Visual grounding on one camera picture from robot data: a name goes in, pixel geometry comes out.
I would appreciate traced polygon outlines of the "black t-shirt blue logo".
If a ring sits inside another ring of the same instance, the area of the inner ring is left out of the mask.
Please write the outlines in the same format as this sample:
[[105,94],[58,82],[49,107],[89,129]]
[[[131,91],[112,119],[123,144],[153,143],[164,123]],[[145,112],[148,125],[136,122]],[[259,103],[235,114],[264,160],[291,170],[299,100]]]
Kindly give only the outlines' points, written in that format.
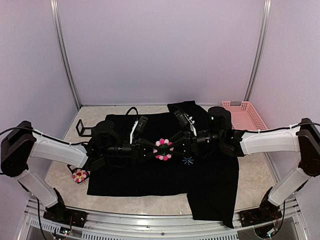
[[[169,139],[182,130],[174,116],[176,105],[195,120],[197,131],[208,129],[209,114],[195,101],[168,104],[169,112],[146,114],[148,121],[141,135],[153,144]],[[114,130],[121,137],[128,137],[135,115],[108,114],[105,120],[114,123]],[[103,197],[174,196],[187,194],[194,220],[222,221],[234,228],[233,216],[239,179],[239,162],[219,151],[192,156],[192,163],[183,157],[172,156],[168,160],[152,159],[131,164],[129,159],[112,159],[90,173],[87,195]]]

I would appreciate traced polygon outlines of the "pink plastic basket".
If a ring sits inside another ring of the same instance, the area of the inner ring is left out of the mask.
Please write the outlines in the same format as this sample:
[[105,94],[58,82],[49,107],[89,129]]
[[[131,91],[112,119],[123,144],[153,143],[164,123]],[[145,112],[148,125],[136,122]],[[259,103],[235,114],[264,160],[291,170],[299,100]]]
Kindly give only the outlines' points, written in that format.
[[232,128],[235,130],[267,130],[267,126],[249,101],[222,101],[222,107],[231,113]]

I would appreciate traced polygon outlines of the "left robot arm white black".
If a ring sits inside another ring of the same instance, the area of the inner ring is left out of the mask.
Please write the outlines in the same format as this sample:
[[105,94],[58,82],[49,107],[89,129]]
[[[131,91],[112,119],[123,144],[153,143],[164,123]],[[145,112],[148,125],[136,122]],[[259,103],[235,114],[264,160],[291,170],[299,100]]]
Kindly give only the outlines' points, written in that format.
[[144,124],[136,121],[130,132],[129,140],[114,131],[109,120],[99,122],[94,127],[82,127],[81,137],[88,136],[88,142],[66,142],[46,135],[32,127],[31,122],[22,121],[18,126],[1,132],[4,139],[0,144],[0,169],[2,174],[16,179],[28,192],[33,194],[39,204],[43,204],[43,217],[70,227],[83,228],[87,213],[67,208],[61,194],[32,172],[28,166],[30,158],[42,158],[66,165],[77,170],[93,172],[105,166],[110,159],[144,162],[161,154],[163,150],[145,139],[134,139]]

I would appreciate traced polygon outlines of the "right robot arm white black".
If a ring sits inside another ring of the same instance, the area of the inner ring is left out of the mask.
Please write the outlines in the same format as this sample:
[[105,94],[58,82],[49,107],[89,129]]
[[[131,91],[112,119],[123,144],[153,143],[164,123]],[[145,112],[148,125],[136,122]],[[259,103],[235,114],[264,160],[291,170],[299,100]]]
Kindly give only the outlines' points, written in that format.
[[187,131],[172,138],[172,147],[182,151],[165,150],[176,156],[199,155],[205,150],[219,150],[230,157],[244,157],[256,153],[296,152],[300,161],[291,172],[263,196],[257,208],[239,213],[241,226],[248,227],[283,219],[286,199],[299,191],[310,178],[320,174],[320,133],[318,124],[308,118],[287,127],[268,130],[237,130],[232,128],[231,113],[223,107],[208,110],[208,129],[198,131],[191,116],[179,106],[169,107],[180,125]]

